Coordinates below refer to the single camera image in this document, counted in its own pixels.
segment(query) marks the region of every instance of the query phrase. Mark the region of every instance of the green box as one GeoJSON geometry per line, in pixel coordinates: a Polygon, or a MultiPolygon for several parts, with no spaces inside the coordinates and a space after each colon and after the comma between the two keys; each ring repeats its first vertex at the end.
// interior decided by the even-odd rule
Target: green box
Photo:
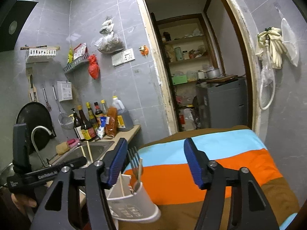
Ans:
{"type": "Polygon", "coordinates": [[[188,82],[187,76],[181,75],[181,76],[172,77],[172,82],[173,85],[187,83],[188,82]]]}

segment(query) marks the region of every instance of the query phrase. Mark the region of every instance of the light blue stripe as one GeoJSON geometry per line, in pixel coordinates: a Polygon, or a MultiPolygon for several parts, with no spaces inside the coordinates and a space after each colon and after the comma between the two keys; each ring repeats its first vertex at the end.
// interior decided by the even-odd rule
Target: light blue stripe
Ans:
{"type": "MultiPolygon", "coordinates": [[[[222,159],[247,152],[266,149],[252,130],[217,132],[192,137],[198,150],[204,151],[210,160],[222,159]]],[[[183,151],[184,140],[154,144],[139,150],[143,166],[187,163],[183,151]]]]}
{"type": "Polygon", "coordinates": [[[285,230],[287,226],[291,223],[291,221],[295,218],[297,213],[291,214],[279,227],[280,230],[285,230]]]}

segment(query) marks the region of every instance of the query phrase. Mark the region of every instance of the wall socket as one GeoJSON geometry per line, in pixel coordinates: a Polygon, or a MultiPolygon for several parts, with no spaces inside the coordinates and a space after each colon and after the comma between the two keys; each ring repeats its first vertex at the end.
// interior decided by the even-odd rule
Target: wall socket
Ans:
{"type": "Polygon", "coordinates": [[[128,61],[135,60],[133,49],[127,49],[123,52],[112,55],[112,66],[117,66],[128,61]]]}

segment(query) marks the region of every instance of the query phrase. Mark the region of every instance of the gray washing machine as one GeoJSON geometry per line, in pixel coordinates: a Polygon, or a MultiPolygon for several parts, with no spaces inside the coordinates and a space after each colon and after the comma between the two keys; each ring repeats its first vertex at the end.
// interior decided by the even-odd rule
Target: gray washing machine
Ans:
{"type": "Polygon", "coordinates": [[[247,125],[248,97],[244,78],[196,85],[201,128],[247,125]]]}

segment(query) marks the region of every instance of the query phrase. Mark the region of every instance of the orange stripe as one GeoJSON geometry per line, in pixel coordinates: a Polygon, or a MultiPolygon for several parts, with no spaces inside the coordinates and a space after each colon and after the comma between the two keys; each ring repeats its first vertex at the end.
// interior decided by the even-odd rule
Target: orange stripe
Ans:
{"type": "MultiPolygon", "coordinates": [[[[234,170],[248,167],[260,186],[282,177],[266,149],[250,150],[217,161],[223,167],[234,170]]],[[[132,171],[127,170],[125,174],[132,175],[132,171]]],[[[157,205],[203,201],[206,193],[195,185],[188,164],[144,167],[142,182],[152,202],[157,205]]],[[[225,197],[230,196],[231,188],[227,187],[225,197]]]]}

